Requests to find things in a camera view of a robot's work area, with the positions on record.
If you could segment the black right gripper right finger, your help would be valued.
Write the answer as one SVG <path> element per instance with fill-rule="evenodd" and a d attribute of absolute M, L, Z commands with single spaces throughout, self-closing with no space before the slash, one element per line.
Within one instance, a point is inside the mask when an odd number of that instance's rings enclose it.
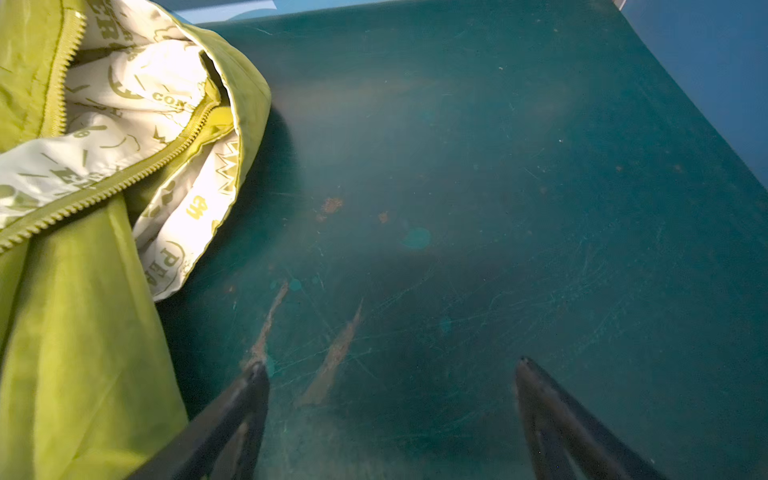
<path fill-rule="evenodd" d="M 521 358 L 515 370 L 521 425 L 537 479 L 663 479 L 541 366 Z"/>

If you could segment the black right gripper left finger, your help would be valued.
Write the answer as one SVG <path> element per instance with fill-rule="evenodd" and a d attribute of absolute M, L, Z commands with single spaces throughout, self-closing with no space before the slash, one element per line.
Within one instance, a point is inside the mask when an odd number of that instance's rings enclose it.
<path fill-rule="evenodd" d="M 264 363 L 245 371 L 130 479 L 252 479 L 270 383 Z"/>

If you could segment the lime green jacket printed lining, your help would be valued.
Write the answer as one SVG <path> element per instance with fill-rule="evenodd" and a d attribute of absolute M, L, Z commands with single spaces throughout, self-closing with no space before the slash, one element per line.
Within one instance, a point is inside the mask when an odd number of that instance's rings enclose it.
<path fill-rule="evenodd" d="M 271 106 L 151 1 L 1 5 L 1 475 L 122 479 L 187 425 L 156 304 L 230 214 Z"/>

